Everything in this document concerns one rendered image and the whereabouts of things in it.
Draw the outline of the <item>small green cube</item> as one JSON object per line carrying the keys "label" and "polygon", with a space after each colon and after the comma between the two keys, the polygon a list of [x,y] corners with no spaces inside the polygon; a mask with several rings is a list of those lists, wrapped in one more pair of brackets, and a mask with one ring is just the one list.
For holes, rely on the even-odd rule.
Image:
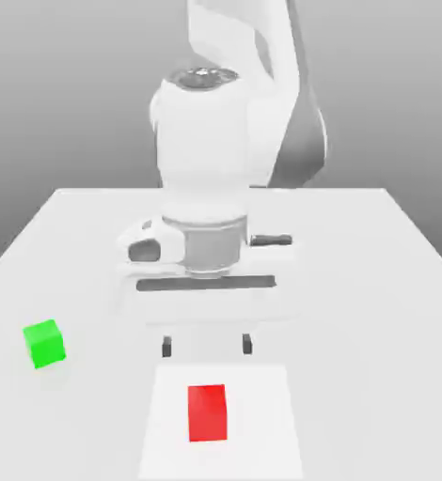
{"label": "small green cube", "polygon": [[63,361],[66,351],[62,333],[53,319],[23,328],[24,341],[36,369]]}

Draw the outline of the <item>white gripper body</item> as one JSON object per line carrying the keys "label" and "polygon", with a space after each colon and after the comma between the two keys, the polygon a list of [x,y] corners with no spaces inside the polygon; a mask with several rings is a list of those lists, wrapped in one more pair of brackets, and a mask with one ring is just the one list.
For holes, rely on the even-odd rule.
{"label": "white gripper body", "polygon": [[221,278],[118,264],[119,309],[150,327],[277,322],[295,317],[295,262],[250,261]]}

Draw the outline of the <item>small red cube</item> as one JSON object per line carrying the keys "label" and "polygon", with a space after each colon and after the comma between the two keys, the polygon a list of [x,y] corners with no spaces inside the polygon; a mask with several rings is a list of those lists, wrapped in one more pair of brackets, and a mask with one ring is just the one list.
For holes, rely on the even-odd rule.
{"label": "small red cube", "polygon": [[188,387],[188,432],[190,442],[217,442],[228,439],[224,384]]}

